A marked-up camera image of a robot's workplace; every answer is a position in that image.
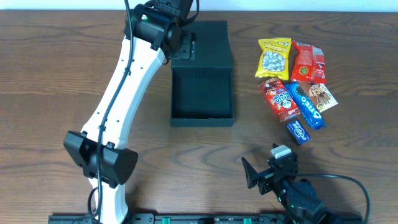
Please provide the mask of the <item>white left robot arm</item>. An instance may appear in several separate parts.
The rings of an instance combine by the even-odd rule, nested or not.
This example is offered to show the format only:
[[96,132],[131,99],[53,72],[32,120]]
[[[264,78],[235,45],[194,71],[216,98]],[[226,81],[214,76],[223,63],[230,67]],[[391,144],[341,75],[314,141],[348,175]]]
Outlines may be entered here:
[[104,95],[81,131],[68,131],[63,145],[92,190],[88,214],[60,223],[124,223],[128,218],[125,183],[138,154],[127,149],[134,115],[154,74],[171,58],[188,59],[190,33],[183,27],[198,1],[147,1],[130,8],[121,52]]

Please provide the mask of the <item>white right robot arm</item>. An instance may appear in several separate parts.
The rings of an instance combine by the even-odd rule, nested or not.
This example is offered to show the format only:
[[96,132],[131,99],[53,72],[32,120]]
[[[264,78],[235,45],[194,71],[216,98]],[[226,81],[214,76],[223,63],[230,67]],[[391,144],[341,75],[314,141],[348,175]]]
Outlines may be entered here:
[[270,157],[268,169],[261,172],[257,172],[244,157],[241,161],[248,188],[257,186],[261,195],[273,192],[291,223],[344,222],[327,209],[309,180],[295,180],[298,172],[296,153],[289,152],[281,157]]

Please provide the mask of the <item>red snack bag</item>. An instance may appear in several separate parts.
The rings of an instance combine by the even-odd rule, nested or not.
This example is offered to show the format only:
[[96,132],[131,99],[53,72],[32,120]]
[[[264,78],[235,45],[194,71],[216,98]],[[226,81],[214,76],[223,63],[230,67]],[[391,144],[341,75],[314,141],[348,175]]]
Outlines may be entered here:
[[325,56],[322,49],[295,40],[292,43],[298,53],[292,70],[292,80],[326,84]]

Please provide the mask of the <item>red Hello Panda box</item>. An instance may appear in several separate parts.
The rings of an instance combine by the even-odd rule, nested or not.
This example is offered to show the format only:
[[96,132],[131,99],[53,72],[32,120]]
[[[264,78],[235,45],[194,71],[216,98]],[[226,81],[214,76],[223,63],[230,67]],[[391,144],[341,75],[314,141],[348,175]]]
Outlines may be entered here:
[[270,78],[260,83],[258,87],[280,122],[287,121],[301,113],[292,96],[278,78]]

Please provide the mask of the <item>black gift box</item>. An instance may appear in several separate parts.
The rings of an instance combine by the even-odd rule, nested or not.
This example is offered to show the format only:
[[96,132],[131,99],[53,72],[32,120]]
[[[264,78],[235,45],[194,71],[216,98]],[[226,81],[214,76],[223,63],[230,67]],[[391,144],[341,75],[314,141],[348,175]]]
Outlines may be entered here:
[[226,21],[195,21],[193,60],[173,59],[170,125],[230,127],[234,124],[233,57]]

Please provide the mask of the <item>brown Pocky box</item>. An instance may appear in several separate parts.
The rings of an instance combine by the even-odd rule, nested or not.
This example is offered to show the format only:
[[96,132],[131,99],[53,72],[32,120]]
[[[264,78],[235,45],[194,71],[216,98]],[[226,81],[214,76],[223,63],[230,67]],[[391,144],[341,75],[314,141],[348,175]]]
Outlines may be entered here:
[[330,93],[323,83],[307,83],[297,82],[311,102],[316,106],[317,110],[322,113],[338,104],[336,99]]

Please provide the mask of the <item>yellow nut snack bag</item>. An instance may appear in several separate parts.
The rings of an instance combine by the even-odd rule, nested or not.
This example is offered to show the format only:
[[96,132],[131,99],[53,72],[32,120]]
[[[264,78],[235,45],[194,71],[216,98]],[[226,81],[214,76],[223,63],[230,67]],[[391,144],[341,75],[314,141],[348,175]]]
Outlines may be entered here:
[[292,39],[287,37],[259,39],[262,49],[255,77],[289,79],[289,54]]

